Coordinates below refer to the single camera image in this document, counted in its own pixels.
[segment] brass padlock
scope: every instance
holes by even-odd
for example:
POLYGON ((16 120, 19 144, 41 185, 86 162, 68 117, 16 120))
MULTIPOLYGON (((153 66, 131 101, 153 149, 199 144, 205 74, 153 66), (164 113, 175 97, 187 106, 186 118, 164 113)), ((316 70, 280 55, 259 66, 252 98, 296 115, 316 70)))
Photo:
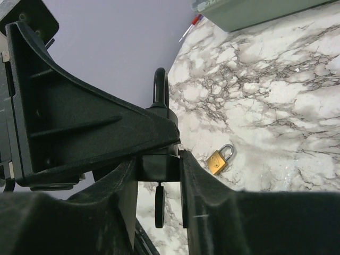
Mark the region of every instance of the brass padlock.
POLYGON ((208 167, 212 174, 217 175, 219 174, 223 169, 225 169, 228 166, 228 160, 233 156, 234 154, 234 147, 231 144, 226 144, 219 150, 216 150, 207 160, 208 167), (222 155, 222 151, 225 148, 230 148, 230 154, 227 158, 224 158, 222 155))

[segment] white marble table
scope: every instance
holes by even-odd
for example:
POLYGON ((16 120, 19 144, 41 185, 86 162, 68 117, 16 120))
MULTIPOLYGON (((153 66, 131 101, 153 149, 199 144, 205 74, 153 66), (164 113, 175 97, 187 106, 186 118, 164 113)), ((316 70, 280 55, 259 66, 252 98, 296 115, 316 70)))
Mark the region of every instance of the white marble table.
MULTIPOLYGON (((169 73, 182 147, 207 169, 233 144, 217 178, 235 190, 339 190, 339 55, 339 2, 232 33, 204 19, 169 73)), ((187 254, 179 185, 164 186, 164 228, 154 227, 156 184, 140 184, 138 219, 160 254, 187 254)))

